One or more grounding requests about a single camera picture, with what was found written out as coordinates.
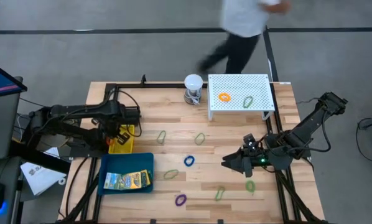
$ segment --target purple rubber band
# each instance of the purple rubber band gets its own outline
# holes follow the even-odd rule
[[[179,200],[180,198],[183,198],[184,200],[183,200],[182,202],[178,203],[178,200]],[[186,202],[186,200],[187,200],[186,195],[184,195],[184,194],[179,195],[179,196],[176,197],[176,199],[175,199],[175,204],[176,204],[176,206],[178,206],[178,207],[179,207],[179,206],[182,206],[182,205]]]

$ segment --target yellow box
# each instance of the yellow box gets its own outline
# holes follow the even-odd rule
[[[135,134],[135,126],[130,125],[129,126],[129,131],[131,132],[132,135]],[[126,125],[122,125],[120,130],[120,134],[128,133]],[[117,138],[111,139],[110,140],[110,145],[109,145],[109,154],[128,154],[132,153],[132,149],[134,146],[134,136],[130,135],[131,137],[126,141],[125,144],[121,145],[120,143],[117,142]]]

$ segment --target green rubber band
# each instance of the green rubber band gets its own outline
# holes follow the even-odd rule
[[[164,144],[165,136],[166,135],[167,135],[167,132],[166,131],[161,131],[160,134],[159,134],[159,136],[157,137],[157,143],[158,144]]]
[[[201,142],[197,142],[197,139],[198,137],[200,136],[203,136],[203,139],[201,140]],[[194,143],[198,146],[201,146],[203,144],[203,142],[205,141],[205,135],[203,133],[200,133],[197,135],[197,137],[194,138]]]
[[[251,106],[251,104],[253,104],[253,101],[254,101],[254,98],[252,97],[252,96],[247,96],[246,98],[244,98],[244,102],[243,102],[243,108],[249,108],[249,106]]]
[[[179,170],[175,169],[175,170],[168,170],[165,174],[164,174],[164,180],[170,180],[170,179],[173,179],[175,178],[176,176],[178,176],[179,174]]]
[[[251,193],[255,192],[255,183],[252,180],[246,182],[246,190]]]
[[[219,186],[218,187],[218,192],[216,193],[215,200],[218,202],[222,200],[223,193],[225,192],[225,187]]]

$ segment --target gray floor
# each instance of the gray floor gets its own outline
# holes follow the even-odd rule
[[[372,27],[372,0],[295,0],[269,27]],[[0,0],[0,30],[217,27],[219,0]],[[82,104],[91,81],[183,80],[224,34],[0,35],[0,66],[24,77],[22,97],[45,105]],[[372,116],[372,32],[270,34],[280,81],[297,100],[325,91],[349,100],[346,113],[327,122],[333,149],[314,154],[326,219],[372,223],[372,163],[355,142],[356,122]],[[217,72],[223,71],[224,64]],[[245,73],[268,73],[264,42]],[[304,117],[314,104],[299,105]],[[20,113],[36,106],[22,102]],[[325,147],[315,133],[315,147]],[[372,157],[372,129],[360,133]],[[53,222],[63,187],[26,202],[22,223]]]

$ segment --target blue tray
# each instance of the blue tray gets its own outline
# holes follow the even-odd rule
[[[109,190],[104,189],[106,174],[127,174],[130,172],[139,172],[148,170],[151,172],[151,185],[137,190]],[[154,156],[153,153],[134,153],[134,154],[118,154],[104,155],[101,158],[101,166],[99,173],[98,194],[128,194],[128,193],[149,193],[153,191],[154,178]]]

